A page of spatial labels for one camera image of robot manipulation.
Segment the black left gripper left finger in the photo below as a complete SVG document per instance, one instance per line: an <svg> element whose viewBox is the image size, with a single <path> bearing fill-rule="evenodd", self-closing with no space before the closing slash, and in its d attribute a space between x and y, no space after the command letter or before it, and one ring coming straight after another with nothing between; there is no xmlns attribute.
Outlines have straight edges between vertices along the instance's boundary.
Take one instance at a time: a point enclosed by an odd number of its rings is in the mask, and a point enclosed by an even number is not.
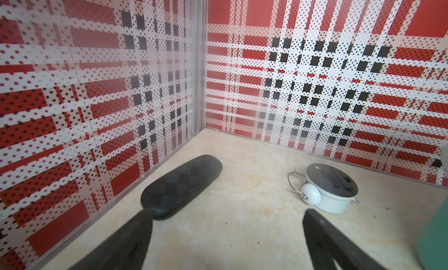
<svg viewBox="0 0 448 270"><path fill-rule="evenodd" d="M147 255L152 228L151 213L140 211L71 269L140 270Z"/></svg>

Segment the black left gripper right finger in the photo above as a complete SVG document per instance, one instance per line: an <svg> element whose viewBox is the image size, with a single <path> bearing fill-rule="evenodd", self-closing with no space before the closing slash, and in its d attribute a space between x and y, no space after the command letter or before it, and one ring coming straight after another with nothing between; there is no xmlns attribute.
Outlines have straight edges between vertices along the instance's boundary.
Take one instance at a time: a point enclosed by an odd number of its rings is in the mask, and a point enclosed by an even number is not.
<svg viewBox="0 0 448 270"><path fill-rule="evenodd" d="M306 210L302 224L315 270L384 269L316 210Z"/></svg>

